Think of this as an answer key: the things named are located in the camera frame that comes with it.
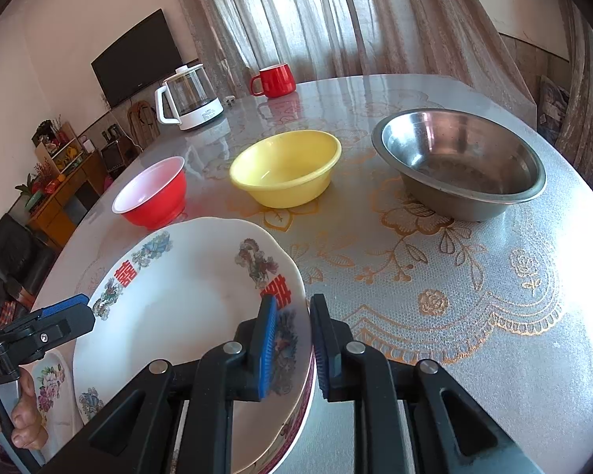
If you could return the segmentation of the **person left hand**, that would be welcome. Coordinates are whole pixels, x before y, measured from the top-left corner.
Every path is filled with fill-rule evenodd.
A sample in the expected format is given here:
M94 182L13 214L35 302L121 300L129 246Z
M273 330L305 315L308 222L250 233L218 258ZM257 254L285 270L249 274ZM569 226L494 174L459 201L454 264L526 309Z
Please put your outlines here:
M20 369L20 398L11 412L13 445L25 450L41 450L48 441L48 432L42 424L42 414L36 404L35 385L30 373Z

